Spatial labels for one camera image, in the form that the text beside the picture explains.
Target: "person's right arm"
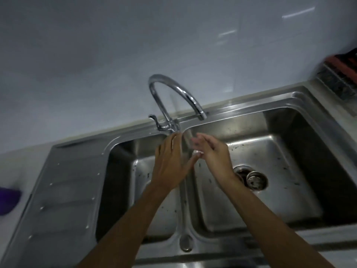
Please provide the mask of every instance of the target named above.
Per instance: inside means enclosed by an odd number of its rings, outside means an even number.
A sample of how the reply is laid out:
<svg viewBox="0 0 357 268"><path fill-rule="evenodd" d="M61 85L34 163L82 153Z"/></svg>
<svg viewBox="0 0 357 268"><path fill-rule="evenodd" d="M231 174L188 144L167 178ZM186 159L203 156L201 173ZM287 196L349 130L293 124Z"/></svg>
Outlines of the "person's right arm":
<svg viewBox="0 0 357 268"><path fill-rule="evenodd" d="M194 149L203 152L209 170L233 203L272 268L333 268L237 178L225 143L202 133L197 133L192 143Z"/></svg>

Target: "person's left arm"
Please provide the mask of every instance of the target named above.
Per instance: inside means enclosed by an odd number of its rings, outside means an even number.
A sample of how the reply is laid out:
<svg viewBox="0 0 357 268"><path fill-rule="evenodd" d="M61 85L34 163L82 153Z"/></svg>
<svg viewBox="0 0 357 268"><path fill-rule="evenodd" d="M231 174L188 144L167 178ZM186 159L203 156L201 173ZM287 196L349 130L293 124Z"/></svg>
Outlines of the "person's left arm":
<svg viewBox="0 0 357 268"><path fill-rule="evenodd" d="M199 159L196 154L181 165L181 134L172 134L155 150L151 183L141 198L115 223L95 248L77 265L89 267L132 267L146 231L160 204Z"/></svg>

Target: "forearm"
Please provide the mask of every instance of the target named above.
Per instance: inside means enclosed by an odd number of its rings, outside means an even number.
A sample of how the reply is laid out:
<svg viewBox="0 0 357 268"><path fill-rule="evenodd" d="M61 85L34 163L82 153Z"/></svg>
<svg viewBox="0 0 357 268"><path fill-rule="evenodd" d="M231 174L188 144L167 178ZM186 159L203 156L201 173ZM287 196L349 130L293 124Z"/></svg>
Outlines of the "forearm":
<svg viewBox="0 0 357 268"><path fill-rule="evenodd" d="M123 215L77 267L132 267L147 229L167 193L149 184L137 203Z"/></svg>
<svg viewBox="0 0 357 268"><path fill-rule="evenodd" d="M238 179L225 179L221 187L272 268L333 267Z"/></svg>

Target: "hand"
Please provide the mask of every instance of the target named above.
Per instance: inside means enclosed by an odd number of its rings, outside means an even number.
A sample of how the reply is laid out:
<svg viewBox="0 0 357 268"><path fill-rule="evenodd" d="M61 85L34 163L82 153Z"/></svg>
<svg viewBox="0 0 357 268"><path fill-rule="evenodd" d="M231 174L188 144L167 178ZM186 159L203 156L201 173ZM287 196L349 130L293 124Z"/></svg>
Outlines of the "hand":
<svg viewBox="0 0 357 268"><path fill-rule="evenodd" d="M151 184L169 193L186 177L190 169L201 157L193 155L185 164L181 164L181 133L168 136L155 150L155 165Z"/></svg>
<svg viewBox="0 0 357 268"><path fill-rule="evenodd" d="M222 183L226 179L236 177L233 172L228 146L211 135L197 133L197 137L191 139L194 149L203 152L203 159L208 169L218 181Z"/></svg>

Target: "chrome faucet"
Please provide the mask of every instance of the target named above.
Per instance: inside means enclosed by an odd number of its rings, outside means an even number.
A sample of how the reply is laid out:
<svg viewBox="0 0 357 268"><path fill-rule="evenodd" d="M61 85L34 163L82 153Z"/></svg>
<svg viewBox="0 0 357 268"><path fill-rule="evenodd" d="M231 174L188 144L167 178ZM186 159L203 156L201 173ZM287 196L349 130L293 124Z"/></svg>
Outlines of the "chrome faucet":
<svg viewBox="0 0 357 268"><path fill-rule="evenodd" d="M207 118L206 113L203 111L201 105L197 102L197 100L190 94L190 92L187 91L182 85L180 85L178 82L172 80L171 78L162 75L162 74L154 74L149 78L149 89L154 97L158 107L160 108L161 112L163 113L163 116L166 119L165 124L161 125L157 121L157 117L155 115L149 115L149 118L154 120L157 126L157 129L159 131L172 131L176 132L180 130L179 123L175 120L173 120L170 115L168 114L165 106L163 105L163 102L161 101L160 97L158 96L155 85L154 83L160 82L164 85L167 85L171 87L173 90L175 90L181 97L183 97L193 108L194 112L196 113L197 117L199 120L204 120Z"/></svg>

